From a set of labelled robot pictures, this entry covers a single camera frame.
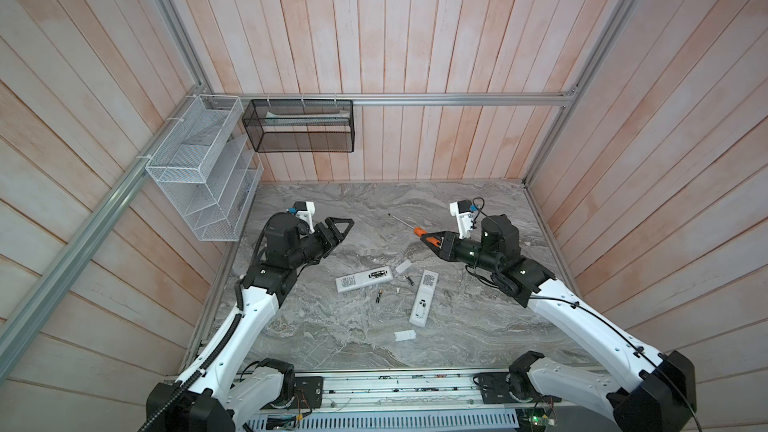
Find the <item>orange handled screwdriver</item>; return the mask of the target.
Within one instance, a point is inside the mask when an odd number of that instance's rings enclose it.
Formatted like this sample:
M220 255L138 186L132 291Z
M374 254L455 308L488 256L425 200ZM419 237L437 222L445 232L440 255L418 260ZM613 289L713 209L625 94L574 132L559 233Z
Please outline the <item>orange handled screwdriver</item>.
M435 236L431 235L430 233L428 233L423 228L415 226L415 225L412 225L412 224L406 222L405 220L403 220L403 219L393 215L392 213L389 213L388 216L391 217L392 219L398 221L399 223L405 225L407 228L411 229L413 231L413 233L417 237L419 237L420 239L422 239L426 243L431 244L431 245L436 246L436 247L440 247L441 246L441 241L437 237L435 237Z

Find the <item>white battery cover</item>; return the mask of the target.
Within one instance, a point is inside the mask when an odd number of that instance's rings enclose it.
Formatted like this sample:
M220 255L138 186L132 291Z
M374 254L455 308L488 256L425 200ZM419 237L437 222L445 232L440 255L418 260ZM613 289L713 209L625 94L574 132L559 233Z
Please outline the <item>white battery cover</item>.
M396 342L410 341L416 338L416 332L414 330L398 331L394 333Z
M409 259L406 259L395 268L395 272L397 274L403 274L411 267L411 265L412 262Z

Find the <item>white remote control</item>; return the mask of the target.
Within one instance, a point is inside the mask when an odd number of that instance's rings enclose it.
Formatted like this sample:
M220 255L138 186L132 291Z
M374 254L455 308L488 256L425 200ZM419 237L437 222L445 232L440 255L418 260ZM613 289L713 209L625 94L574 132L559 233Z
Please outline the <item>white remote control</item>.
M379 285L393 280L389 266L378 267L335 279L337 291L345 293L369 286Z
M438 278L439 275L435 272L423 272L409 318L412 325L421 328L426 326Z

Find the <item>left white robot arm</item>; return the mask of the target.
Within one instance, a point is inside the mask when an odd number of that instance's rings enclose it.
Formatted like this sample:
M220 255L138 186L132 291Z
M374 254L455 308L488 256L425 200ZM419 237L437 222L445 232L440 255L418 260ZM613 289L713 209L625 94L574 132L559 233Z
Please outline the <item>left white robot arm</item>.
M354 225L335 217L313 224L309 207L297 202L267 220L249 268L235 285L235 305L191 365L173 383L155 386L141 430L248 431L263 407L298 403L295 369L287 362L263 359L249 378L236 376L300 273L328 257Z

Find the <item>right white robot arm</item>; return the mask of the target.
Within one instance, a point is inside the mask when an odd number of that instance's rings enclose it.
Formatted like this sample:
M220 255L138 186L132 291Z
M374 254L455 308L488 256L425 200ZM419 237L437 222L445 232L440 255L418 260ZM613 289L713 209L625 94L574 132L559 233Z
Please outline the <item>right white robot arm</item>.
M552 271L523 255L519 230L506 216L484 217L479 240L462 231L414 232L438 258L463 264L482 284L547 319L605 370L587 372L528 351L502 378L476 375L480 388L533 405L559 398L612 420L623 431L680 431L698 420L692 361L631 337L582 302Z

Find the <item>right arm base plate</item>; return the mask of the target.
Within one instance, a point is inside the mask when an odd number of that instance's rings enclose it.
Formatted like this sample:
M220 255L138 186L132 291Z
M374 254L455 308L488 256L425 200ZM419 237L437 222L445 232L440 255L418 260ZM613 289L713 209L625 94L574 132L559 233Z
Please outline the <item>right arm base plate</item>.
M486 405L498 404L550 404L560 403L557 396L542 395L533 389L527 379L509 372L482 372L473 376Z

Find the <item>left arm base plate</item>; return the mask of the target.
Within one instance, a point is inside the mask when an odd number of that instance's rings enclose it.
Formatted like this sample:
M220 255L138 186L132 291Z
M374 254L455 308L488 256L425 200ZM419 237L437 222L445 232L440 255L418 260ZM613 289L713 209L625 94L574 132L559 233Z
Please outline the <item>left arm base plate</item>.
M299 376L288 387L288 394L279 396L272 403L261 407L262 411L319 409L323 399L324 378L320 375Z

